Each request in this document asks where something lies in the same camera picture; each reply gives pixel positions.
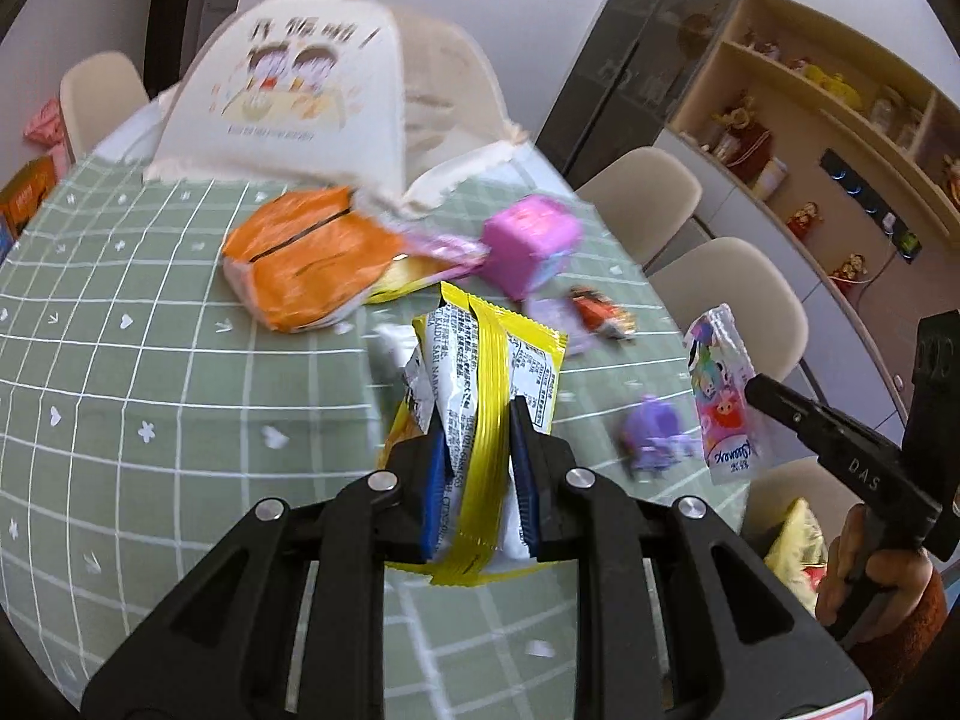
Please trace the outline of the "right hand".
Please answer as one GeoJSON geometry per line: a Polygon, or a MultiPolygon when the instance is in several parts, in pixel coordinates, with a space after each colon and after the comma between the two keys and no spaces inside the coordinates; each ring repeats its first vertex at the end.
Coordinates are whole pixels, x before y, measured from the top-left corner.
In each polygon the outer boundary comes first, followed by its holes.
{"type": "Polygon", "coordinates": [[[818,585],[815,617],[825,628],[836,628],[838,616],[850,604],[861,578],[880,589],[866,611],[839,642],[845,649],[889,635],[918,608],[931,585],[934,566],[924,550],[875,550],[867,553],[867,509],[851,507],[843,528],[828,551],[827,573],[818,585]]]}

